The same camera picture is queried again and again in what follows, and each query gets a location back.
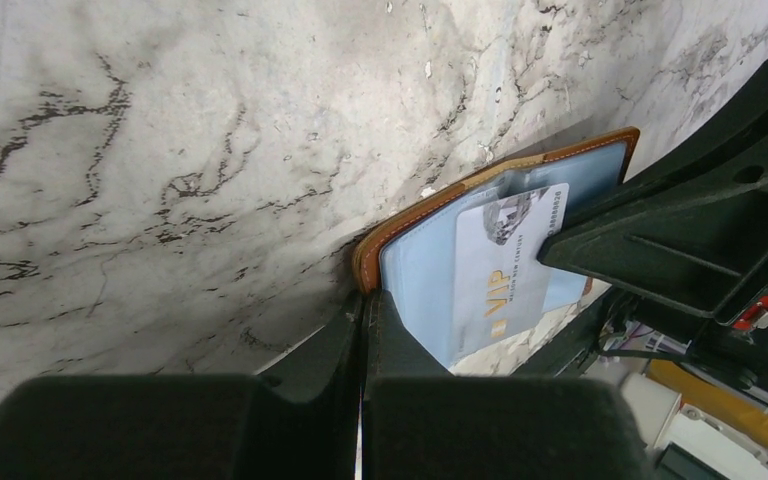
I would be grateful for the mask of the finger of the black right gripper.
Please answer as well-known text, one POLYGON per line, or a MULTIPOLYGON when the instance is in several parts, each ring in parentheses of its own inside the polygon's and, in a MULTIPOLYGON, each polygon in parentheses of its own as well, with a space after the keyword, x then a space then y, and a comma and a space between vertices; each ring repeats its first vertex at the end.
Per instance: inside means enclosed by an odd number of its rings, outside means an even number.
POLYGON ((768 164, 723 167, 586 218, 539 259, 730 324, 768 296, 768 164))
POLYGON ((768 157, 768 59, 701 128, 615 191, 635 199, 691 181, 747 153, 768 157))

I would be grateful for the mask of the white VIP credit card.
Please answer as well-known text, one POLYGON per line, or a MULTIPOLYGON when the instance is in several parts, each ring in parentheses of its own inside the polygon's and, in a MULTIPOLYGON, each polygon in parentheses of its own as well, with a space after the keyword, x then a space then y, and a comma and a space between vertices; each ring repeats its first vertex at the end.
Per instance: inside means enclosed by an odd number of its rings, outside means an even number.
POLYGON ((562 225, 568 192, 566 183, 544 186, 457 216, 454 361, 536 325, 550 281, 537 254, 562 225))

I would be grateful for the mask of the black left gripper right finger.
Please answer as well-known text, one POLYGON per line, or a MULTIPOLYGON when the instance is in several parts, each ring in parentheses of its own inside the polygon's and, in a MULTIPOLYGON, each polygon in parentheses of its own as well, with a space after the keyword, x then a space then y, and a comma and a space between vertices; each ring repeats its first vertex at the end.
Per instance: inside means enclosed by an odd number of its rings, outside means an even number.
POLYGON ((365 302, 366 479, 652 479, 632 412, 607 383, 456 376, 406 330, 392 296, 365 302))

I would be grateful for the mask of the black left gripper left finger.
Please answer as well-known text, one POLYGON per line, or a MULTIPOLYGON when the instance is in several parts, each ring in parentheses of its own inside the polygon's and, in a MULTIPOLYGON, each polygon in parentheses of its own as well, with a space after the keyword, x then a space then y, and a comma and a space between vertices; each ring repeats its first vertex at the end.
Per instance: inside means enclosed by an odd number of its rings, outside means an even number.
POLYGON ((362 306, 258 375, 26 381, 0 403, 0 479, 350 479, 362 306))

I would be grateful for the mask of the brown leather card holder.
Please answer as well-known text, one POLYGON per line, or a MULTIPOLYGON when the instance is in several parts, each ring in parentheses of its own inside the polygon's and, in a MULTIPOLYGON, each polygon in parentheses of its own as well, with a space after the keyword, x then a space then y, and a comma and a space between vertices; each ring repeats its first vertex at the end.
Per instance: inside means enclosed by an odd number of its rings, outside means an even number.
POLYGON ((407 332, 445 367, 535 328, 587 285, 542 265, 538 251, 622 182, 639 136, 626 127, 502 160, 392 215, 353 253, 359 289, 389 293, 407 332))

